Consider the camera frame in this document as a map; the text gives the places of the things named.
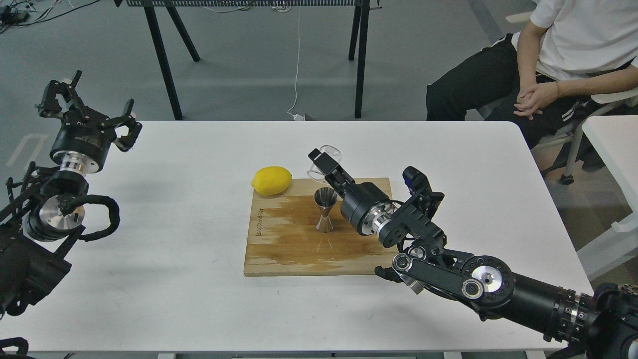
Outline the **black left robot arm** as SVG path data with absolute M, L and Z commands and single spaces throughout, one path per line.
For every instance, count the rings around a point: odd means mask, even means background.
M 30 162 L 22 181 L 6 181 L 9 204 L 1 211 L 0 305 L 2 316 L 21 315 L 70 272 L 65 256 L 77 241 L 105 238 L 118 229 L 120 209 L 113 198 L 89 194 L 86 175 L 100 172 L 111 145 L 129 151 L 142 124 L 132 115 L 109 117 L 77 94 L 82 75 L 70 83 L 51 80 L 36 105 L 44 118 L 58 118 L 51 168 Z

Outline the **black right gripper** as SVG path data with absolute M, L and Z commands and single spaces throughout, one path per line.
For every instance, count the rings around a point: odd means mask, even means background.
M 396 211 L 396 204 L 372 182 L 355 184 L 339 165 L 342 155 L 337 148 L 314 149 L 309 158 L 313 165 L 308 176 L 316 182 L 329 184 L 342 198 L 341 214 L 358 234 L 377 233 Z

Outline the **person's clasped hands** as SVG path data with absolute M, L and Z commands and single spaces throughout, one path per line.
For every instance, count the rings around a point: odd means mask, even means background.
M 520 91 L 514 104 L 515 115 L 533 120 L 534 114 L 542 114 L 542 109 L 560 97 L 558 82 L 536 83 L 535 80 L 521 80 Z

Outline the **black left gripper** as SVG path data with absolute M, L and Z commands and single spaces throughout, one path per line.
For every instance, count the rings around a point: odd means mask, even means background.
M 57 118 L 61 120 L 61 129 L 52 145 L 50 158 L 58 165 L 67 152 L 80 153 L 89 159 L 91 173 L 100 172 L 104 168 L 110 144 L 113 143 L 121 152 L 128 152 L 141 133 L 142 124 L 132 115 L 134 99 L 125 104 L 123 114 L 102 121 L 102 129 L 91 122 L 88 107 L 84 105 L 76 91 L 76 86 L 82 75 L 77 70 L 70 83 L 51 80 L 45 88 L 39 104 L 35 105 L 39 116 L 43 118 Z M 67 105 L 63 112 L 57 96 L 61 95 Z M 117 137 L 116 129 L 125 126 L 128 133 Z

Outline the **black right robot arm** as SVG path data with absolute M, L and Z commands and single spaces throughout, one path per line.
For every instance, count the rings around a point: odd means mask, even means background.
M 637 287 L 604 283 L 593 296 L 514 273 L 501 259 L 445 248 L 447 237 L 431 218 L 444 198 L 413 167 L 403 171 L 411 197 L 391 200 L 371 182 L 357 183 L 333 157 L 318 149 L 309 158 L 342 198 L 341 214 L 360 235 L 376 234 L 397 247 L 389 268 L 374 273 L 460 302 L 482 321 L 504 318 L 540 332 L 545 341 L 566 341 L 552 359 L 637 357 Z

